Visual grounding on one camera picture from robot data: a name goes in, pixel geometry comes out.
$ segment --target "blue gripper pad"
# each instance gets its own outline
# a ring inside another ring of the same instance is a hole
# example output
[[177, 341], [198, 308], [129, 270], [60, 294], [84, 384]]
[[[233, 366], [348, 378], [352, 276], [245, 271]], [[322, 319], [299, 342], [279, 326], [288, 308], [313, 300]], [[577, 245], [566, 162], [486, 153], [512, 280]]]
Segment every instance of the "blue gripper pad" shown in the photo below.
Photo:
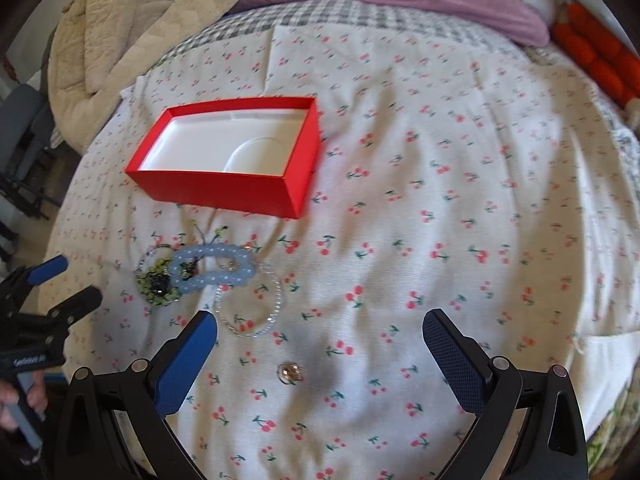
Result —
[[[465, 352], [465, 349], [474, 350], [468, 347], [467, 340], [477, 346], [482, 354], [484, 351], [473, 339], [464, 337], [440, 309], [430, 310], [425, 314], [422, 336], [462, 409], [480, 416], [484, 410], [486, 385], [491, 377], [491, 370], [485, 365], [483, 377], [474, 367], [472, 357]], [[489, 358], [486, 354], [484, 357], [488, 363]]]
[[44, 282], [48, 282], [51, 278], [65, 272], [68, 266], [68, 261], [62, 254], [60, 254], [37, 267], [33, 267], [27, 277], [27, 283], [31, 286], [42, 285]]
[[177, 412], [218, 337], [218, 324], [213, 314], [199, 311], [180, 335], [162, 346], [156, 357], [168, 346], [172, 359], [156, 379], [154, 406], [160, 417]]

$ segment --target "red box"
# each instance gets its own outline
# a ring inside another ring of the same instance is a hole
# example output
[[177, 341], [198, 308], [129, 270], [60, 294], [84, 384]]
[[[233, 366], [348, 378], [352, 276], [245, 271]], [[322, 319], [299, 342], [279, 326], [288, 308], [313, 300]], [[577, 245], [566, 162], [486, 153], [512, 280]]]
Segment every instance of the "red box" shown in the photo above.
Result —
[[125, 173], [154, 200], [300, 218], [319, 144], [314, 98], [196, 103], [167, 108]]

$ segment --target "clear beaded bracelet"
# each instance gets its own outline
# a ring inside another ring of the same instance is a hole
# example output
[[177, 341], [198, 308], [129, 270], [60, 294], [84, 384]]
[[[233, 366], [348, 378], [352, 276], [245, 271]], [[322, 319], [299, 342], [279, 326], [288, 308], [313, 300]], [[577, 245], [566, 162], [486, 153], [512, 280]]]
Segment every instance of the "clear beaded bracelet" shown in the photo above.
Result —
[[273, 283], [273, 290], [275, 294], [275, 300], [273, 304], [273, 310], [269, 313], [267, 320], [261, 326], [256, 326], [252, 332], [242, 332], [238, 330], [234, 325], [228, 322], [225, 315], [222, 313], [222, 297], [225, 293], [225, 287], [223, 284], [220, 284], [216, 287], [216, 293], [213, 299], [213, 309], [220, 321], [234, 334], [241, 337], [260, 337], [261, 335], [269, 332], [271, 327], [274, 325], [276, 320], [278, 319], [278, 314], [280, 313], [280, 309], [282, 308], [282, 285], [280, 284], [280, 280], [276, 276], [276, 273], [273, 272], [271, 266], [269, 264], [265, 264], [261, 262], [258, 264], [258, 270], [267, 275], [271, 283]]

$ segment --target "jewelry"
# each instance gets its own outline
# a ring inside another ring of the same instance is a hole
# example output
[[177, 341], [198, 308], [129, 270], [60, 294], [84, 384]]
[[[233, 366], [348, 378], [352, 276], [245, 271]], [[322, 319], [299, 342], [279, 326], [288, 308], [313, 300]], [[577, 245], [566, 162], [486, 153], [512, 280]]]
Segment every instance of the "jewelry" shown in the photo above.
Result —
[[[152, 267], [146, 272], [145, 264], [160, 251], [169, 250], [173, 253], [174, 248], [169, 244], [160, 244], [147, 251], [134, 271], [138, 290], [145, 300], [153, 306], [167, 306], [172, 301], [180, 299], [180, 292], [170, 283], [167, 273], [167, 264], [171, 261], [171, 256], [159, 257]], [[184, 280], [192, 278], [198, 273], [195, 262], [182, 264], [182, 275]]]
[[[162, 250], [171, 255], [157, 258], [144, 272], [145, 264]], [[229, 258], [228, 264], [218, 264], [221, 270], [199, 273], [197, 264], [205, 256]], [[195, 292], [207, 285], [243, 286], [255, 276], [256, 263], [251, 251], [230, 244], [210, 243], [184, 246], [174, 250], [171, 245], [159, 244], [147, 251], [135, 270], [140, 294], [153, 306], [167, 306], [183, 294]]]
[[304, 381], [305, 369], [296, 363], [282, 363], [278, 366], [278, 378], [283, 384], [296, 384]]
[[[184, 260], [198, 260], [205, 256], [231, 258], [231, 263], [224, 270], [212, 270], [199, 274], [198, 277], [185, 280], [180, 266]], [[255, 276], [254, 254], [242, 247], [231, 244], [210, 243], [204, 245], [185, 246], [175, 251], [174, 257], [166, 268], [171, 278], [171, 285], [181, 294], [189, 294], [207, 285], [243, 286]]]
[[267, 321], [261, 327], [256, 327], [253, 332], [240, 332], [235, 326], [233, 326], [226, 320], [226, 317], [224, 316], [224, 314], [222, 314], [222, 295], [224, 293], [223, 283], [219, 284], [216, 288], [216, 293], [213, 299], [213, 308], [216, 315], [218, 316], [218, 319], [222, 321], [222, 323], [224, 323], [225, 326], [229, 330], [231, 330], [231, 332], [242, 337], [259, 337], [267, 333], [278, 319], [278, 314], [280, 313], [280, 308], [282, 307], [282, 286], [280, 285], [280, 280], [278, 279], [276, 274], [271, 270], [271, 266], [269, 264], [261, 262], [260, 264], [258, 264], [258, 270], [270, 277], [276, 296], [273, 310], [269, 314]]

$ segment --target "white sheet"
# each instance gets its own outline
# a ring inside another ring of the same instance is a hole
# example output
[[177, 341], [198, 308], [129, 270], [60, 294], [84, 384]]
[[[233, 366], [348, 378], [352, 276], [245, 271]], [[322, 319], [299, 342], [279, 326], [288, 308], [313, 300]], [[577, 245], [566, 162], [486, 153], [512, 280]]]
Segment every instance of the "white sheet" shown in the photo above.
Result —
[[[598, 352], [587, 338], [640, 328], [639, 205], [613, 138], [628, 132], [594, 92], [571, 68], [344, 25], [278, 26], [165, 63], [124, 92], [56, 221], [48, 255], [67, 254], [70, 269], [41, 308], [90, 283], [104, 293], [73, 328], [66, 373], [124, 369], [211, 308], [210, 291], [145, 304], [132, 271], [150, 246], [199, 242], [199, 230], [249, 243], [287, 304], [262, 338], [221, 324], [171, 417], [204, 474], [432, 478], [472, 416], [422, 341], [427, 310], [532, 370], [572, 368], [577, 349]], [[123, 174], [165, 107], [256, 94], [318, 97], [322, 149], [301, 220], [155, 203]], [[226, 300], [238, 326], [264, 317], [261, 283]], [[279, 382], [285, 361], [306, 368], [303, 383]], [[598, 379], [630, 372], [604, 367]], [[579, 398], [596, 402], [581, 377]]]

